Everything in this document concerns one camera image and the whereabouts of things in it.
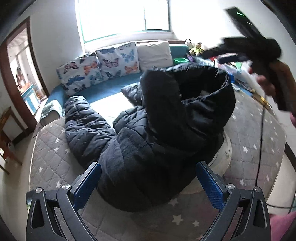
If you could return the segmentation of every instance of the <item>door frame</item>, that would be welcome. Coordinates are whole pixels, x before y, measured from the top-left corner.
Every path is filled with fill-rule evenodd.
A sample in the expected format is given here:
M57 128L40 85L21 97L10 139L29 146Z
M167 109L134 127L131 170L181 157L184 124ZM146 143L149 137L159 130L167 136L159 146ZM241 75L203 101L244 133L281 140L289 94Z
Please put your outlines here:
M28 35L28 45L31 52L33 64L37 73L37 76L39 78L39 81L41 83L41 86L47 95L49 96L49 92L45 86L45 83L43 81L43 78L41 76L40 70L37 65L37 61L34 55L34 50L32 46L32 39L31 39L31 30L30 30L30 17L26 18L24 21L22 21L3 41L3 43L0 45L0 71L2 74L3 82L6 87L6 90L11 98L11 101L13 102L13 105L15 106L17 112L20 114L21 118L25 122L25 124L28 126L28 131L31 133L34 131L37 121L35 120L34 116L28 109L27 105L25 104L17 85L15 84L15 79L12 75L9 59L8 59L8 52L7 52L7 45L25 28L27 28L27 35Z

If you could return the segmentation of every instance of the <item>stuffed toy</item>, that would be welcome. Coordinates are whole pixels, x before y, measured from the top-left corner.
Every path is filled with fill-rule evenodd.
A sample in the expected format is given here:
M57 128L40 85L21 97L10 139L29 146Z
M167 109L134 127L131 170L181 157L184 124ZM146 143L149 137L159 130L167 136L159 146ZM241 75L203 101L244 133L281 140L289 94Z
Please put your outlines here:
M187 39L185 44L189 47L189 53L192 56L198 56L204 52L204 50L201 48L202 43L197 43L197 45L195 45L190 39Z

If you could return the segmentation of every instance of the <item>gray quilted tablecloth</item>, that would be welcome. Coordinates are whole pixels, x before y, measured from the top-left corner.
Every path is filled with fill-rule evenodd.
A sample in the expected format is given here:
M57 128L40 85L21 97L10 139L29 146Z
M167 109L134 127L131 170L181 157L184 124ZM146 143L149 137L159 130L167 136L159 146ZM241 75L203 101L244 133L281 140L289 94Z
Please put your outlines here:
M226 183L239 188L252 189L258 168L260 122L262 107L242 92L236 92L236 107L225 131L231 140L231 163L223 176ZM30 188L58 189L72 183L84 170L70 152L65 138L65 119L60 118L45 126L36 138L33 152ZM258 185L265 197L271 192L284 153L285 132L266 112L263 128L263 153ZM98 240L128 241L189 241L199 240L213 222L218 211L207 199L204 191L178 195L169 203L146 212L127 213L107 204L93 191L84 209L79 211L84 222ZM61 227L68 240L73 240L60 211ZM236 214L225 240L239 218Z

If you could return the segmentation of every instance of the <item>blue gripper pad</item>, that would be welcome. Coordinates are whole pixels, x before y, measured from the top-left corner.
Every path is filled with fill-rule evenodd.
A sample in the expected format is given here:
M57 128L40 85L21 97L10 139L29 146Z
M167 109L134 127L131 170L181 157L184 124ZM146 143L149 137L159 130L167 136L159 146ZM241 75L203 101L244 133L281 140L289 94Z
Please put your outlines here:
M201 162L196 164L196 176L202 185L207 197L209 198L213 208L217 208L222 211L224 207L224 195L222 190L218 187L217 183L204 167Z
M93 162L89 168L74 181L71 193L73 197L73 207L77 211L84 208L92 191L101 178L102 168L98 162Z

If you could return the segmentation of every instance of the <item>wooden chair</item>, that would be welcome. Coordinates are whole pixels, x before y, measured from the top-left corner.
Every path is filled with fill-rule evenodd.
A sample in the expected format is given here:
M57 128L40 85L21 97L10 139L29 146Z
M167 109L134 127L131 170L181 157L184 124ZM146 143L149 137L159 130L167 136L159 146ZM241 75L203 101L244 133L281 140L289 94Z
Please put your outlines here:
M15 120L15 122L19 125L19 127L23 131L25 131L25 128L21 125L21 123L19 122L19 120L16 118L16 116L13 113L11 107L9 107L8 109L6 109L4 111L4 113L2 114L1 119L0 119L0 155L3 157L4 160L7 157L9 157L10 159L16 161L19 165L22 165L22 162L15 156L15 154L11 150L9 150L8 143L11 142L11 140L3 132L3 127L4 127L6 121L8 120L8 118L10 116ZM2 165L0 165L0 168L4 172L6 172L7 174L9 174L9 172Z

